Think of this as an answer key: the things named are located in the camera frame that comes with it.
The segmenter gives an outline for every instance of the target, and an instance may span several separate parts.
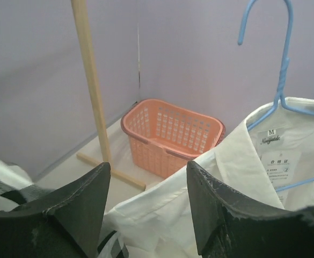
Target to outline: hanger hook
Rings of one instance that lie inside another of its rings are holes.
[[[250,13],[252,6],[254,5],[254,3],[256,1],[257,0],[251,0],[246,7],[246,10],[245,10],[244,15],[243,15],[242,23],[240,25],[238,45],[243,44],[247,18],[249,16],[249,13]],[[279,85],[277,88],[277,92],[280,92],[280,93],[283,92],[283,88],[284,88],[284,85],[286,83],[287,68],[289,65],[288,49],[289,49],[291,29],[293,28],[293,19],[294,19],[293,6],[292,6],[290,0],[284,0],[284,2],[286,3],[287,9],[288,9],[288,28],[287,28],[286,40],[284,42],[284,49],[283,49],[283,54],[282,54],[282,63],[281,63],[281,70],[280,70]]]

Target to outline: blue plastic hanger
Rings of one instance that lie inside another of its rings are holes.
[[[254,5],[254,3],[256,1],[257,0],[251,0],[249,2],[249,4],[247,5],[247,8],[246,8],[245,13],[243,15],[242,24],[240,26],[238,45],[243,44],[247,18],[249,16],[249,13],[250,13],[250,10],[251,10],[252,6]],[[293,6],[292,6],[290,0],[284,0],[284,2],[286,3],[287,9],[288,9],[288,28],[287,28],[286,40],[284,42],[284,49],[283,49],[283,54],[282,54],[281,70],[280,70],[280,77],[279,77],[279,84],[278,84],[278,87],[277,87],[277,90],[276,90],[276,95],[275,95],[275,98],[274,98],[274,104],[268,110],[268,112],[266,112],[261,118],[259,118],[257,121],[255,121],[252,124],[247,126],[247,130],[248,131],[253,129],[257,125],[259,125],[267,117],[269,117],[271,114],[273,114],[275,112],[275,110],[278,108],[279,100],[281,101],[281,106],[284,109],[287,109],[287,110],[290,110],[290,111],[294,111],[294,112],[297,112],[297,113],[301,113],[301,114],[308,114],[308,115],[314,116],[314,112],[313,111],[306,110],[306,109],[299,109],[299,108],[296,108],[296,107],[288,106],[287,103],[286,103],[286,100],[284,98],[283,89],[284,89],[284,85],[286,83],[287,69],[288,69],[289,60],[290,60],[287,56],[288,56],[289,42],[290,42],[290,36],[291,36],[291,29],[293,27],[293,19],[294,19]],[[298,185],[310,183],[310,182],[313,182],[313,181],[314,181],[314,178],[310,178],[308,180],[304,180],[304,181],[301,181],[301,182],[298,182],[298,183],[295,183],[295,184],[291,184],[291,185],[287,185],[285,187],[277,188],[276,192],[287,190],[287,189],[296,187]]]

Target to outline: clothes drying rack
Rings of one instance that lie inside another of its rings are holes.
[[[71,3],[103,161],[109,162],[112,165],[109,139],[103,112],[102,97],[92,46],[89,18],[87,15],[86,0],[71,0]],[[77,153],[76,156],[79,160],[94,167],[101,163],[100,161],[84,153]],[[146,189],[146,184],[144,182],[114,169],[113,166],[111,169],[111,175],[142,191]]]

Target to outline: white shirt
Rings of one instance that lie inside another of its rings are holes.
[[[314,110],[314,100],[286,100],[288,105]],[[222,182],[260,202],[287,210],[314,205],[314,182],[275,191],[275,187],[314,177],[314,117],[279,107],[248,132],[246,125],[261,117],[271,105],[252,112],[221,144],[195,161]],[[268,173],[273,176],[274,185]],[[127,245],[141,249],[146,258],[199,257],[185,167],[148,191],[118,204],[105,219],[123,234]]]

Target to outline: wooden stand base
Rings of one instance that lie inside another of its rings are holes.
[[[101,164],[100,161],[98,161],[98,160],[96,160],[96,159],[94,159],[94,158],[92,158],[92,157],[90,157],[84,153],[81,153],[81,152],[78,152],[76,156],[77,156],[77,159],[79,159],[80,161],[83,161],[84,163],[91,165],[91,166],[94,166],[94,167]],[[119,179],[119,180],[121,180],[121,181],[135,187],[135,188],[138,188],[142,191],[145,191],[145,189],[146,189],[146,184],[144,182],[139,181],[133,177],[130,177],[130,176],[128,176],[128,175],[126,175],[120,171],[117,171],[113,168],[112,168],[111,174],[115,178],[117,178],[117,179]]]

